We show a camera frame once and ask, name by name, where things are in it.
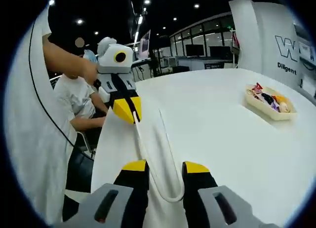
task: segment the white cloth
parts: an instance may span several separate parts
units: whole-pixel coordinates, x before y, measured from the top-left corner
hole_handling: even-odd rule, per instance
[[[37,17],[30,64],[36,89],[49,115],[72,143],[77,133],[54,95],[45,66],[42,36],[50,33],[48,7]],[[13,59],[4,100],[5,138],[21,189],[48,223],[61,221],[71,145],[49,119],[36,96],[29,68],[32,26]]]
[[[62,75],[56,82],[54,92],[59,101],[75,116],[91,118],[94,115],[95,107],[90,98],[94,90],[82,77],[70,79]]]

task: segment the candy wrapper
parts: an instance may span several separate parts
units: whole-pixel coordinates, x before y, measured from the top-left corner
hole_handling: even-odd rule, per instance
[[[254,93],[256,93],[256,94],[260,94],[260,93],[262,93],[262,86],[260,86],[260,84],[257,83],[257,84],[255,85],[255,87],[252,89],[252,91],[253,91]]]

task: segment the monitor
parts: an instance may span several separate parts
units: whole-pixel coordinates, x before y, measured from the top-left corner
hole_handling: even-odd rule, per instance
[[[168,61],[169,61],[169,67],[176,67],[177,66],[177,61],[176,61],[175,57],[168,58]]]
[[[149,55],[149,38],[150,38],[150,30],[140,39],[139,59],[148,58],[148,55]]]
[[[233,59],[229,46],[209,46],[209,52],[213,59]]]
[[[186,44],[187,56],[203,56],[204,46],[202,44]]]

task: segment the tray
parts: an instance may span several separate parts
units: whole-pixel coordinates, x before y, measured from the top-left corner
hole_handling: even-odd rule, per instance
[[[289,113],[279,113],[272,109],[268,104],[254,98],[252,95],[247,94],[247,90],[251,90],[254,87],[254,85],[248,85],[245,89],[245,98],[246,102],[249,103],[250,105],[254,106],[258,110],[262,111],[263,113],[267,114],[270,118],[272,118],[275,121],[278,120],[291,120],[297,115],[297,111],[295,110],[292,102],[287,98],[286,104],[288,108],[290,109]],[[275,95],[275,96],[283,96],[277,91],[274,91],[273,89],[262,86],[262,91],[264,93],[267,93],[269,95]]]

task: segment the black cable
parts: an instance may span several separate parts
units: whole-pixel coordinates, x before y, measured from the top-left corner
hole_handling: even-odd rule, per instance
[[[134,82],[135,82],[135,75],[134,75],[134,71],[133,69],[131,69],[132,73],[133,73],[133,79],[134,79]]]
[[[43,105],[42,101],[40,100],[40,96],[39,93],[36,89],[35,86],[35,82],[34,82],[34,78],[33,78],[33,72],[32,72],[32,67],[31,67],[31,44],[32,44],[32,37],[33,37],[33,30],[34,30],[34,26],[35,26],[35,22],[33,23],[32,26],[32,31],[31,31],[31,37],[30,37],[30,45],[29,45],[29,67],[30,67],[30,73],[31,73],[31,78],[32,78],[32,83],[33,83],[33,87],[34,87],[34,91],[36,93],[36,96],[39,100],[40,105],[42,106],[43,110],[45,111],[45,113],[47,114],[47,116],[49,117],[49,119],[52,121],[52,123],[56,126],[56,128],[62,133],[62,135],[66,138],[66,140],[70,143],[70,145],[77,150],[80,150],[79,148],[77,148],[70,140],[69,138],[66,136],[66,134],[63,132],[63,130],[61,130],[58,125],[56,124],[56,122],[52,119],[52,117],[49,115],[49,113],[47,112],[45,106]]]
[[[140,67],[140,66],[138,66],[138,68],[139,68],[140,73],[143,76],[143,80],[145,80],[145,78],[144,78],[144,69],[142,67]]]
[[[141,79],[139,77],[139,74],[138,74],[138,70],[137,70],[137,68],[135,68],[135,69],[136,69],[136,72],[137,72],[138,79],[141,81]]]
[[[313,71],[314,68],[312,67],[311,69],[309,69],[304,63],[303,63],[304,67],[307,68],[309,71]]]

